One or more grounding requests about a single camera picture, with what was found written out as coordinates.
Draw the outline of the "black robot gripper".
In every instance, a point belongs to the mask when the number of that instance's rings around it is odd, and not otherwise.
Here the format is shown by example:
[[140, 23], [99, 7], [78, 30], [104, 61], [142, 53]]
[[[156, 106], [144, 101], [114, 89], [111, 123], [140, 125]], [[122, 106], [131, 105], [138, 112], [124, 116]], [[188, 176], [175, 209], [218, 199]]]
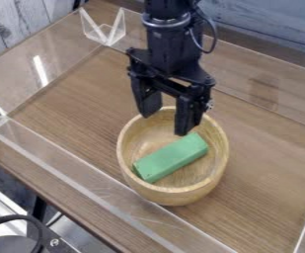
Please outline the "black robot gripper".
[[160, 109], [160, 96], [175, 98], [174, 133], [179, 136], [201, 124], [215, 85], [199, 59], [215, 49], [203, 45], [203, 29], [217, 26], [198, 7], [199, 1], [146, 0], [147, 46], [127, 49], [138, 111], [148, 118]]

